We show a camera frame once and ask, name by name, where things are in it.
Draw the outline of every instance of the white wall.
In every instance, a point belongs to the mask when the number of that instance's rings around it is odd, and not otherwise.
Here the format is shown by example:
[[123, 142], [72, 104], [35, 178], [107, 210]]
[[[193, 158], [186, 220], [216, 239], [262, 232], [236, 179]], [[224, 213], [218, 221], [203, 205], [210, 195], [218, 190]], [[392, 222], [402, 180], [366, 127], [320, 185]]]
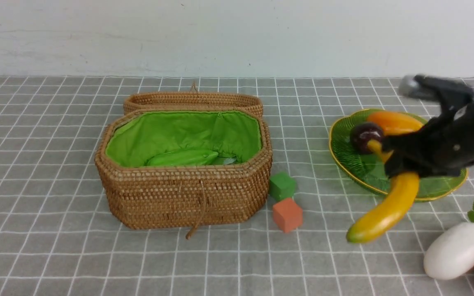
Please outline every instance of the white wall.
[[474, 0], [0, 0], [0, 75], [474, 76]]

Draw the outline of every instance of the yellow plate rim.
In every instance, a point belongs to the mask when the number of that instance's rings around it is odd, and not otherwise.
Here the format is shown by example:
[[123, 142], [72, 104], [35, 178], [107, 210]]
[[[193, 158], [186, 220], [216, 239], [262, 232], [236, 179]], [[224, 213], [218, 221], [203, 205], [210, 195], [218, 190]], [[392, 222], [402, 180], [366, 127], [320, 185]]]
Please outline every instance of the yellow plate rim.
[[[343, 170], [344, 172], [346, 172], [346, 174], [348, 174], [350, 176], [350, 178], [353, 178], [354, 180], [356, 180], [359, 184], [367, 187], [367, 188], [370, 188], [378, 193], [381, 193], [383, 195], [387, 195], [388, 193], [383, 191], [383, 190], [380, 190], [376, 187], [373, 187], [365, 182], [363, 182], [362, 180], [360, 180], [357, 176], [354, 176], [354, 174], [352, 174], [349, 170], [347, 170], [346, 167], [344, 167], [340, 161], [336, 158], [334, 152], [332, 151], [332, 132], [334, 130], [334, 127], [335, 125], [340, 122], [341, 120], [344, 120], [346, 118], [349, 118], [359, 112], [363, 112], [363, 111], [368, 111], [368, 110], [378, 110], [378, 109], [374, 109], [374, 108], [367, 108], [367, 109], [361, 109], [359, 111], [356, 111], [352, 114], [350, 114], [349, 116], [344, 116], [342, 118], [339, 118], [337, 119], [333, 124], [332, 126], [330, 127], [330, 131], [329, 131], [329, 151], [330, 151], [330, 155], [332, 156], [332, 159], [334, 159], [334, 162], [336, 163], [337, 166], [339, 166], [341, 168], [341, 170]], [[434, 200], [438, 200], [438, 199], [441, 199], [442, 197], [446, 197], [447, 195], [450, 195], [451, 193], [453, 193], [454, 191], [456, 191], [457, 189], [459, 189], [460, 187], [462, 187], [462, 185], [464, 183], [466, 183], [467, 181], [467, 178], [468, 178], [468, 175], [469, 175], [469, 170], [466, 168], [466, 174], [464, 175], [464, 179], [462, 180], [462, 182], [460, 182], [457, 186], [453, 187], [453, 189], [449, 190], [448, 192], [442, 194], [442, 195], [438, 195], [436, 197], [416, 197], [414, 200], [415, 201], [420, 201], [420, 202], [425, 202], [425, 201], [434, 201]]]

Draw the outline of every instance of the toy block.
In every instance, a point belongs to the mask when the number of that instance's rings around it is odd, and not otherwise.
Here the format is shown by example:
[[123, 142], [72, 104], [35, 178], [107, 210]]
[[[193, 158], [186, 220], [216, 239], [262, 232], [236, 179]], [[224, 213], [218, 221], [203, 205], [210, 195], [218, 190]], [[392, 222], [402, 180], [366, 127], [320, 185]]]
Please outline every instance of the toy block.
[[288, 197], [273, 205], [273, 221], [287, 234], [303, 224], [303, 210]]
[[296, 189], [297, 183], [285, 172], [270, 177], [269, 194], [278, 202], [294, 196]]

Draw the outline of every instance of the purple plum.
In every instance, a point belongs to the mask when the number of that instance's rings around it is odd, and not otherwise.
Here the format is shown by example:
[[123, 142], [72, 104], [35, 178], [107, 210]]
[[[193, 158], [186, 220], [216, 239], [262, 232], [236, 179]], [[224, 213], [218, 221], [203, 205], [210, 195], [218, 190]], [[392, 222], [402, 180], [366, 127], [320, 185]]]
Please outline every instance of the purple plum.
[[367, 143], [369, 140], [381, 142], [382, 139], [383, 129], [372, 122], [358, 124], [350, 130], [350, 143], [360, 154], [372, 154]]

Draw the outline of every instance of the green fabric lining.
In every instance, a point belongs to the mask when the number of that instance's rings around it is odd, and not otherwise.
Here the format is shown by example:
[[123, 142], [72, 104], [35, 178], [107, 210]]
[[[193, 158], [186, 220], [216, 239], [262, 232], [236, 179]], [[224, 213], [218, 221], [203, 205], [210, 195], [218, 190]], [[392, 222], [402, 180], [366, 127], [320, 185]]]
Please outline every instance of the green fabric lining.
[[152, 111], [116, 130], [105, 153], [121, 167], [222, 164], [262, 148], [258, 121], [239, 111]]

